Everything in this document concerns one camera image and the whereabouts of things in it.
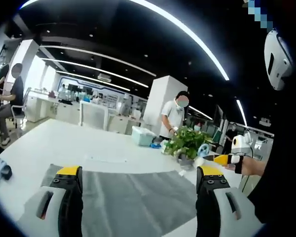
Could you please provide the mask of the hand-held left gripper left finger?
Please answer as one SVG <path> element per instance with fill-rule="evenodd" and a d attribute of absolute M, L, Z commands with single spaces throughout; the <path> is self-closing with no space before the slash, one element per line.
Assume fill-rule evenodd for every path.
<path fill-rule="evenodd" d="M 51 165 L 17 221 L 27 237 L 81 237 L 82 167 Z"/>

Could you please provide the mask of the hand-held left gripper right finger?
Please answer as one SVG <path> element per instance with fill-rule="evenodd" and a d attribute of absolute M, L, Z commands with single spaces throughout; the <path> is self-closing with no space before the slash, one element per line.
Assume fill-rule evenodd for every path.
<path fill-rule="evenodd" d="M 215 167 L 197 167 L 196 194 L 197 237 L 253 237 L 263 226 L 250 200 Z"/>

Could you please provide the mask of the person's right hand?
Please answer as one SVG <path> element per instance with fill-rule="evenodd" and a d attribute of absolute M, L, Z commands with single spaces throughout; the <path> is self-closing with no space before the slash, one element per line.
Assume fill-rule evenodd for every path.
<path fill-rule="evenodd" d="M 248 156 L 243 156 L 242 162 L 239 162 L 237 164 L 227 164 L 224 167 L 228 170 L 234 171 L 237 174 L 247 176 L 262 176 L 266 167 L 266 163 L 264 161 L 259 161 Z"/>

